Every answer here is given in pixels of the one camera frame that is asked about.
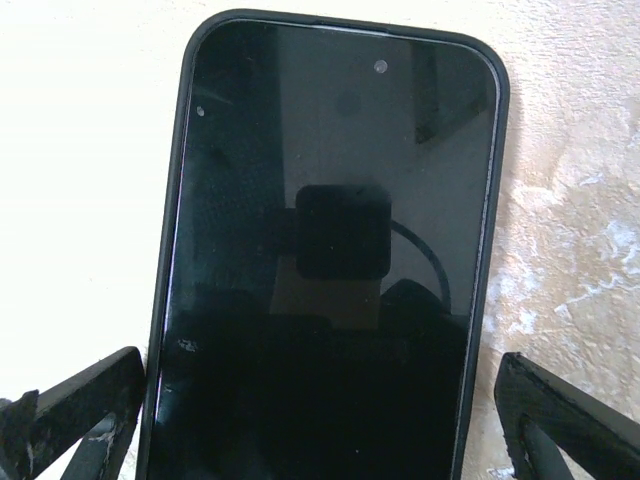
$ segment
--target black screen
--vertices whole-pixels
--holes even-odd
[[[496,89],[442,42],[202,41],[149,478],[448,476]]]

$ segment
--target textured wall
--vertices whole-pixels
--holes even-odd
[[[508,478],[491,393],[504,351],[639,420],[640,3],[301,5],[0,0],[0,396],[146,344],[182,52],[204,18],[250,6],[459,31],[507,66],[465,478]]]

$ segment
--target phone case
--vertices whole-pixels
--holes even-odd
[[[487,288],[489,260],[495,217],[498,201],[498,190],[504,151],[504,140],[507,125],[507,112],[509,103],[509,80],[506,69],[498,55],[486,44],[466,35],[441,32],[436,30],[403,27],[395,25],[381,25],[370,22],[315,17],[291,13],[267,12],[258,10],[230,10],[219,13],[207,19],[191,37],[183,59],[176,116],[171,147],[171,160],[166,190],[164,208],[164,220],[162,226],[162,238],[160,243],[160,255],[156,277],[155,297],[149,339],[147,358],[147,391],[143,404],[140,444],[138,449],[138,461],[136,478],[146,479],[149,447],[151,443],[151,429],[154,424],[157,402],[157,389],[160,371],[160,353],[162,343],[162,327],[166,314],[168,276],[171,268],[171,258],[174,246],[173,232],[176,226],[178,208],[179,182],[182,169],[183,145],[185,142],[185,121],[190,98],[190,85],[195,65],[195,56],[202,40],[220,25],[238,19],[268,21],[272,23],[289,25],[323,25],[337,28],[360,29],[372,32],[381,32],[397,37],[426,38],[430,41],[441,41],[465,46],[474,50],[485,58],[493,70],[497,79],[498,100],[496,104],[496,130],[492,144],[492,163],[490,164],[490,188],[485,198],[485,223],[481,231],[480,252],[474,283],[474,298],[471,309],[471,322],[469,328],[468,348],[465,358],[464,373],[460,388],[458,402],[458,423],[456,426],[456,442],[451,468],[451,478],[460,478],[464,459],[464,447],[466,444],[473,390],[476,376],[480,334],[482,330],[482,316]]]

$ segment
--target smartphone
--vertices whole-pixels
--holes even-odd
[[[195,32],[138,479],[459,478],[508,96],[463,35],[245,10]]]

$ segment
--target black phone case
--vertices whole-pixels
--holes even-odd
[[[502,169],[502,156],[504,152],[504,141],[507,128],[509,79],[504,64],[488,45],[475,38],[458,33],[441,32],[414,27],[382,25],[357,20],[240,9],[218,13],[200,25],[189,40],[183,58],[171,146],[171,160],[169,165],[169,178],[167,182],[164,220],[162,225],[162,238],[160,242],[160,256],[156,276],[151,333],[149,338],[149,350],[147,357],[147,390],[142,412],[136,479],[143,480],[147,478],[151,430],[154,424],[161,362],[162,326],[166,314],[168,277],[174,246],[173,232],[176,226],[183,146],[186,136],[186,118],[189,110],[191,79],[193,77],[195,56],[202,40],[211,33],[211,31],[215,30],[222,24],[233,20],[255,20],[289,25],[342,27],[366,30],[370,32],[381,32],[396,37],[428,39],[430,41],[452,43],[465,46],[477,52],[484,57],[488,65],[493,70],[497,79],[496,88],[498,99],[496,104],[496,129],[493,138],[491,164],[489,166],[490,188],[485,198],[484,224],[481,231],[479,252],[480,261],[478,262],[475,273],[474,298],[471,309],[468,347],[458,401],[458,423],[456,426],[456,442],[450,477],[452,479],[458,479],[462,473],[464,448],[471,418],[473,389],[476,376],[478,350],[480,346],[480,334],[482,331],[482,316],[489,274],[489,261],[495,227],[498,190]]]

